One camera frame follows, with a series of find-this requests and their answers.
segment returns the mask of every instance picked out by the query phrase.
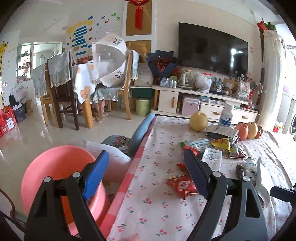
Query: tv stand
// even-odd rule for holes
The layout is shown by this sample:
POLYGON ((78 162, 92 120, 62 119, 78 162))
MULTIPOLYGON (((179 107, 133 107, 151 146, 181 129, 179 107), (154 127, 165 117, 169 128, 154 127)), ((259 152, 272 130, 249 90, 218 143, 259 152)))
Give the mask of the tv stand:
MULTIPOLYGON (((217 95, 211 93, 202 93, 195 90, 184 90, 182 88, 167 88, 161 87, 158 85, 152 85, 154 90, 154 105, 151 110, 152 113, 164 116, 173 116, 189 119, 189 115, 182 115, 181 111, 177 113, 177 103, 180 94, 189 94, 195 96, 207 96, 211 99, 223 100, 223 102, 240 106, 240 104, 248 104, 247 101, 239 100, 234 97, 227 95, 217 95)), ((199 111, 204 112, 208 120, 211 122, 218 122, 220 119, 221 111, 223 110, 224 105, 222 104, 213 104, 207 102, 201 102, 199 111)), ((234 109, 233 111, 232 124, 237 125, 239 122, 248 123, 255 122, 259 112, 252 110, 243 110, 243 109, 234 109)))

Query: flat screen tv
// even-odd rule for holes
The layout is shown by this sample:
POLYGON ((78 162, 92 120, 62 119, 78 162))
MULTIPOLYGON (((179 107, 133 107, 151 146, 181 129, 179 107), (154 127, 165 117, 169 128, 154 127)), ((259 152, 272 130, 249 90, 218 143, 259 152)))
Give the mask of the flat screen tv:
POLYGON ((189 23, 179 23, 180 65, 233 77, 248 72, 248 43, 230 34, 189 23))

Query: pink storage case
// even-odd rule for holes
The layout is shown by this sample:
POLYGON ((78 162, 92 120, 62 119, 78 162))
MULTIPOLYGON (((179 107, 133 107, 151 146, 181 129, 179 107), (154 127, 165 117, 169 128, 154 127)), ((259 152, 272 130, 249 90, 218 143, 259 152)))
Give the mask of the pink storage case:
POLYGON ((200 100, 198 97, 184 96, 182 115, 192 116, 200 108, 200 100))

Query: silver screw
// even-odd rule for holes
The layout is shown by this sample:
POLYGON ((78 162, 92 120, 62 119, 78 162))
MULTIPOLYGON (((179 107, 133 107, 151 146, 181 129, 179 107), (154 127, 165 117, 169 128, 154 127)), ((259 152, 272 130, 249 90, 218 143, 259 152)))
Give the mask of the silver screw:
POLYGON ((218 171, 213 172, 214 177, 221 177, 221 173, 218 171))
POLYGON ((77 178, 77 177, 80 177, 80 172, 74 172, 72 174, 73 177, 77 178))
POLYGON ((46 183, 50 182, 50 180, 51 180, 51 177, 44 178, 44 182, 46 182, 46 183))
POLYGON ((249 182, 249 181, 250 181, 250 178, 247 177, 247 176, 243 176, 242 179, 243 179, 245 182, 249 182))

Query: blue gripper pad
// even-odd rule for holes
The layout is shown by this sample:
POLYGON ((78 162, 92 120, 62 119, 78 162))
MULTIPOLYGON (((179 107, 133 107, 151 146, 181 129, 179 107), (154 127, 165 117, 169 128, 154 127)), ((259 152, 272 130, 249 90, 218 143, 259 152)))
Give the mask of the blue gripper pad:
POLYGON ((184 152, 184 163, 198 193, 208 199, 210 196, 208 187, 210 177, 192 150, 187 149, 184 152))
POLYGON ((109 153, 103 150, 96 161, 93 163, 91 170, 85 178, 83 198, 87 201, 95 195, 96 190, 104 176, 109 165, 109 153))

